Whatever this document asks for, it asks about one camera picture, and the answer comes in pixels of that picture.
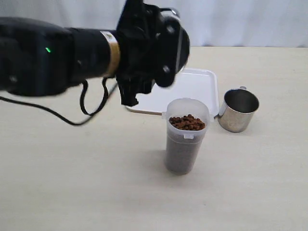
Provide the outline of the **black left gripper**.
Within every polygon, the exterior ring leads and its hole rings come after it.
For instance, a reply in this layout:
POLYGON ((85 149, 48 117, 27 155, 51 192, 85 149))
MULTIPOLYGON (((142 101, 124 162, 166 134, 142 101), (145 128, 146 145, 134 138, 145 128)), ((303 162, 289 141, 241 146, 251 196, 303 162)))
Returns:
POLYGON ((162 23, 160 8, 155 5, 127 0, 116 33, 121 53, 116 80, 122 105, 137 105, 136 95, 149 94, 154 79, 160 87, 171 86, 188 61, 187 32, 175 18, 162 23))

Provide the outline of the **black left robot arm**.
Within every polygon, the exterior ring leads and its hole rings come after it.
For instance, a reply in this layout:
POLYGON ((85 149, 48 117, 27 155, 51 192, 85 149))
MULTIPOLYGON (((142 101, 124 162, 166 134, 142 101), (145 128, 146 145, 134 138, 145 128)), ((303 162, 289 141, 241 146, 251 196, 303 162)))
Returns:
POLYGON ((173 84, 190 39, 176 10, 125 2, 115 30, 61 27, 21 17, 0 19, 0 88, 25 97, 54 96, 94 77, 115 78, 121 103, 173 84))

